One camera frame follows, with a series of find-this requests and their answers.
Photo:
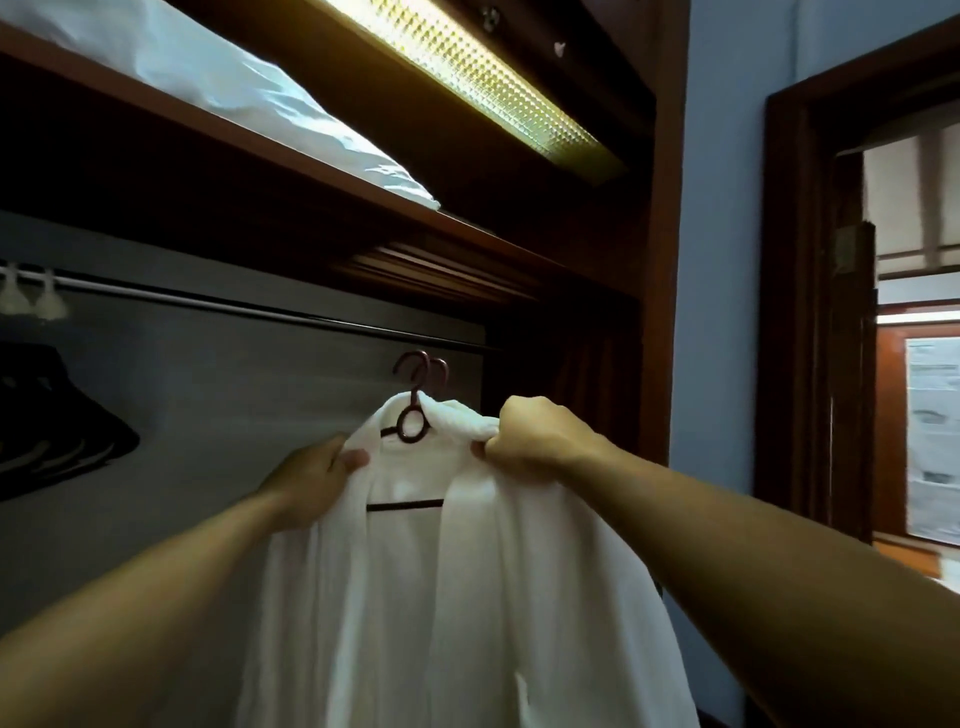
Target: blue wall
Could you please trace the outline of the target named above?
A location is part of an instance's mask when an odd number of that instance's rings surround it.
[[[691,0],[670,443],[676,470],[752,489],[766,97],[956,12],[960,0]],[[742,725],[742,690],[667,603],[697,704]]]

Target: white fabric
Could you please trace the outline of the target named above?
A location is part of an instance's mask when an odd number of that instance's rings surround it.
[[[323,520],[272,539],[238,725],[697,726],[639,559],[567,489],[473,458],[494,418],[423,396],[427,436],[381,439],[408,401],[350,437],[371,463]],[[442,509],[366,511],[434,497]]]
[[[378,187],[440,207],[403,167],[324,111],[280,68],[163,0],[0,0],[0,19]]]

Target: person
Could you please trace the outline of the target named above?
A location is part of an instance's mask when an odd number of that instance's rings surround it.
[[[343,438],[0,641],[6,728],[143,717],[237,563],[307,526],[368,461]],[[960,716],[960,596],[868,546],[644,461],[542,398],[510,398],[474,454],[589,504],[782,726],[946,726]]]

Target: textured light cover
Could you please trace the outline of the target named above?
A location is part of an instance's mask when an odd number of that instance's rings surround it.
[[[314,0],[346,15],[554,164],[593,184],[626,171],[587,130],[430,0]]]

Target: closet back panel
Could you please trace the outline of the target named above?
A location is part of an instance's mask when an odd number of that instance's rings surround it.
[[[0,212],[0,257],[484,339],[476,324],[6,212]],[[0,318],[0,340],[56,347],[74,383],[132,426],[142,444],[98,472],[0,503],[0,633],[249,493],[289,450],[352,431],[405,388],[391,367],[409,345],[153,303],[63,296],[68,320]],[[444,395],[479,408],[482,358],[432,353],[451,366]],[[152,725],[231,724],[259,556],[237,572]]]

